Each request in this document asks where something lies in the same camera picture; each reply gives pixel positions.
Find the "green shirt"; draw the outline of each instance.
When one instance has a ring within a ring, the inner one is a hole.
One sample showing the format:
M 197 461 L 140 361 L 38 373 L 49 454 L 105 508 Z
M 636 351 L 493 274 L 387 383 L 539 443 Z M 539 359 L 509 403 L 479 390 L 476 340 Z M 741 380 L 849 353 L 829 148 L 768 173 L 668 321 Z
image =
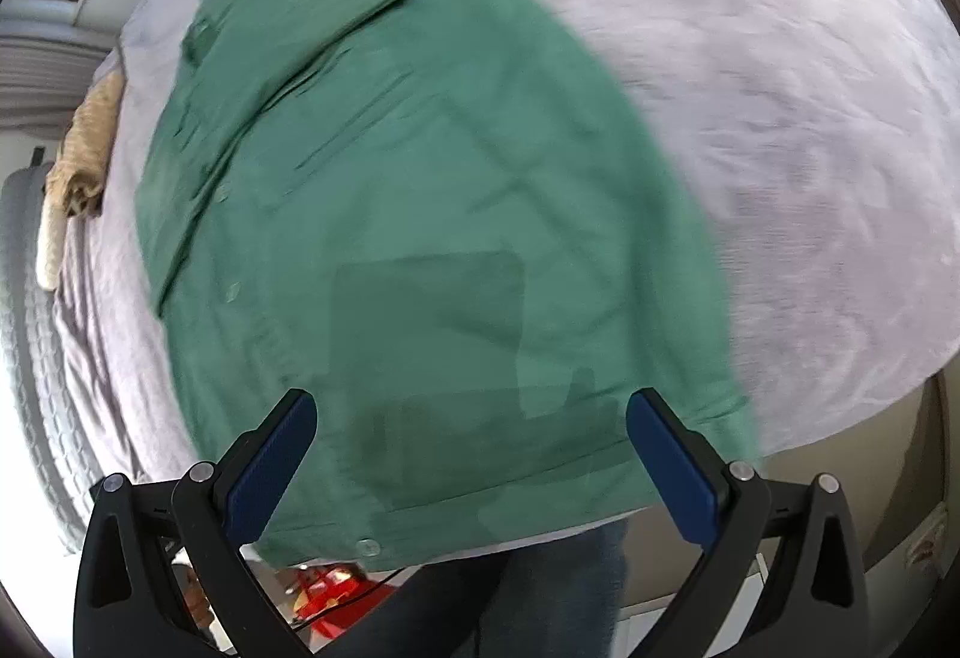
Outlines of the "green shirt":
M 395 568 L 654 503 L 642 386 L 754 451 L 702 214 L 533 0 L 203 0 L 136 214 L 200 454 L 317 399 L 269 560 Z

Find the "beige rolled towel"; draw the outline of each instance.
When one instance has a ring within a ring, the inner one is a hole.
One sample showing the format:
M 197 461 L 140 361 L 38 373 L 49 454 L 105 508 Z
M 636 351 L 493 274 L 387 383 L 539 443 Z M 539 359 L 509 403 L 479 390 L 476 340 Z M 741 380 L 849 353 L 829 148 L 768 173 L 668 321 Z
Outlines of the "beige rolled towel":
M 99 212 L 124 83 L 112 70 L 90 89 L 47 174 L 37 233 L 37 284 L 46 290 L 56 289 L 67 218 Z

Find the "blue gripper pad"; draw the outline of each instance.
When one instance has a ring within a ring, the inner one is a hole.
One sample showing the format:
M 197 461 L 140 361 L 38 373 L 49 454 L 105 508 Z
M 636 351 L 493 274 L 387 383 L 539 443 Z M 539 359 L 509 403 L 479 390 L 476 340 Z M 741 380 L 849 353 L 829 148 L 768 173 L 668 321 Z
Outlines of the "blue gripper pad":
M 301 392 L 227 493 L 224 534 L 232 546 L 261 537 L 316 432 L 317 404 Z
M 680 536 L 708 549 L 719 532 L 717 496 L 683 443 L 641 391 L 632 394 L 627 403 L 627 436 Z

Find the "person's leg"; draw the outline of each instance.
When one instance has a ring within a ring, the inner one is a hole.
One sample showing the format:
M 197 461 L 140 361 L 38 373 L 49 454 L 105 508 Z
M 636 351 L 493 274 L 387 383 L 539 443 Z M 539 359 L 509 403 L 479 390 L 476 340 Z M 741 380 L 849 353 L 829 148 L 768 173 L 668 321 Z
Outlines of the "person's leg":
M 623 594 L 626 521 L 511 553 L 454 658 L 606 658 Z

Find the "bed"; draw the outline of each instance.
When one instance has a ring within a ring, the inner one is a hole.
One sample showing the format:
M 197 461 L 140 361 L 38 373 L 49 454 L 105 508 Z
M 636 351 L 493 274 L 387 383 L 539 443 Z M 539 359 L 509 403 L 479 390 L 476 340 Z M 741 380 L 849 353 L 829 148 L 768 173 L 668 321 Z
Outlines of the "bed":
M 888 407 L 960 346 L 960 38 L 936 0 L 541 0 L 620 77 L 712 222 L 762 452 Z M 100 217 L 54 303 L 104 471 L 196 460 L 147 308 L 133 190 L 198 0 L 144 0 Z

